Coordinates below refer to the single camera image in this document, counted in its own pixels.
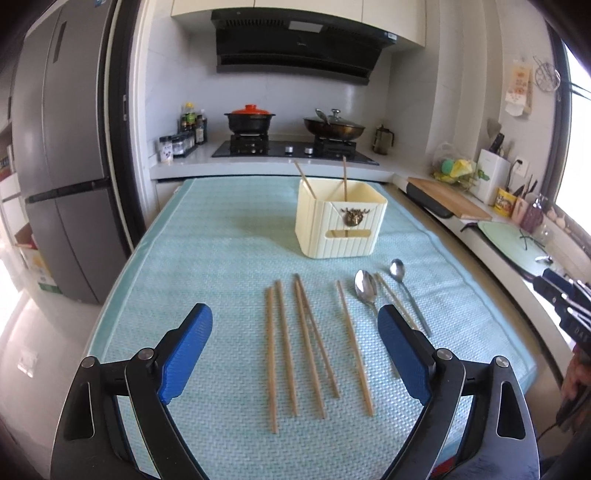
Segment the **person's right hand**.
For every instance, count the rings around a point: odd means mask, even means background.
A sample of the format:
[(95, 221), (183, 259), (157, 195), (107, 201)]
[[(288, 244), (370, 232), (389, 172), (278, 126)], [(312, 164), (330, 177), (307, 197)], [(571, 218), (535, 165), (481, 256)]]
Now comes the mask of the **person's right hand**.
[(567, 367), (564, 381), (561, 387), (562, 397), (573, 400), (578, 394), (580, 386), (589, 386), (591, 383), (591, 367), (582, 363), (578, 349), (573, 350), (573, 356)]

